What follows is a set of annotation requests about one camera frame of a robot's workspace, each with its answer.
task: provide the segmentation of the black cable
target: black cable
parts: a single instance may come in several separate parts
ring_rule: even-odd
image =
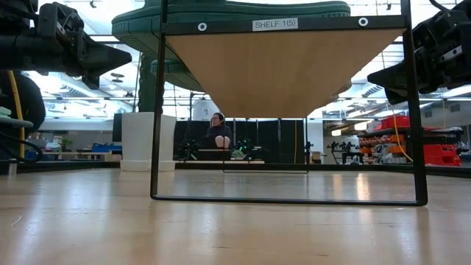
[[[10,12],[10,13],[13,13],[15,15],[18,15],[22,18],[28,18],[28,19],[31,19],[35,22],[38,21],[39,19],[39,15],[36,15],[34,13],[29,13],[29,12],[26,12],[26,11],[23,11],[23,10],[20,10],[16,7],[12,7],[10,6],[9,4],[5,4],[4,2],[1,2],[0,1],[0,7],[3,8],[4,10]]]
[[[446,7],[444,7],[444,6],[442,6],[441,4],[437,3],[435,0],[430,0],[430,3],[431,3],[434,7],[440,9],[440,11],[443,11],[443,12],[447,12],[447,11],[448,11],[448,9],[447,9]]]
[[[14,137],[11,137],[9,135],[6,135],[2,132],[0,132],[0,136],[3,136],[5,137],[7,140],[9,141],[13,141],[13,142],[17,142],[19,144],[24,144],[24,145],[27,145],[29,147],[32,147],[37,153],[38,153],[38,156],[36,157],[36,159],[34,160],[30,160],[30,159],[24,159],[24,158],[21,158],[19,155],[16,155],[14,154],[13,152],[10,151],[10,149],[8,149],[6,146],[4,146],[3,144],[0,144],[0,149],[3,150],[4,152],[6,152],[9,156],[11,156],[12,158],[15,158],[16,160],[20,161],[20,162],[24,162],[24,163],[36,163],[38,162],[39,160],[43,159],[43,150],[41,150],[38,146],[34,145],[34,144],[31,144],[30,142],[27,142],[27,141],[23,141],[23,140],[20,140],[20,139],[17,139],[17,138],[14,138]]]

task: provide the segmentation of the ceiling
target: ceiling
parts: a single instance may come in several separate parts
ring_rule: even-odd
[[[242,2],[265,3],[265,4],[296,4],[307,2],[318,2],[309,0],[240,0]],[[351,6],[352,15],[399,15],[400,0],[344,0]],[[40,0],[40,5],[53,1]],[[140,53],[130,47],[120,44],[110,36],[111,20],[119,14],[141,8],[144,0],[95,0],[92,8],[89,0],[62,0],[58,1],[78,10],[79,15],[85,22],[85,31],[95,40],[107,40],[109,46],[129,52],[132,55],[132,62],[114,69],[100,78],[99,91],[90,91],[79,80],[67,77],[64,74],[52,73],[50,77],[42,77],[37,73],[29,73],[31,78],[40,86],[46,105],[48,106],[47,116],[60,118],[81,118],[94,117],[108,119],[116,112],[133,111],[134,96],[136,95],[136,83],[138,81],[138,64]],[[413,25],[430,18],[437,13],[428,0],[413,0],[412,13]],[[438,1],[446,7],[452,8],[460,1],[441,0]],[[381,87],[369,84],[366,76],[372,72],[385,67],[393,66],[403,59],[402,38],[398,38],[397,44],[388,46],[372,62],[368,63],[353,78],[353,86],[348,91],[340,95],[340,99],[321,109],[314,111],[311,118],[370,118],[380,117],[390,111],[386,104],[386,95]],[[122,82],[114,82],[115,77],[111,74],[122,74]],[[468,93],[468,88],[462,90],[455,96],[463,96]],[[431,97],[443,96],[443,93],[430,95]],[[57,97],[66,97],[67,100],[58,100]],[[164,113],[166,115],[187,118],[189,117],[190,91],[166,84],[164,94]]]

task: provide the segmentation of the green overhead structure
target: green overhead structure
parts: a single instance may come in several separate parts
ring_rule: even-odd
[[[310,4],[248,4],[225,0],[169,0],[168,10],[169,23],[346,16],[350,16],[350,7],[343,1]],[[141,9],[113,19],[113,35],[128,46],[143,52],[148,57],[145,63],[150,61],[149,58],[157,58],[159,30],[160,0],[146,0]],[[166,50],[165,78],[167,82],[181,88],[205,91],[170,46],[167,46]],[[148,85],[141,86],[141,89],[155,88]]]

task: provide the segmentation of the shelf label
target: shelf label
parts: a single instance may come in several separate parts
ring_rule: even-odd
[[[268,31],[280,29],[297,29],[297,18],[279,18],[262,21],[252,21],[252,31]]]

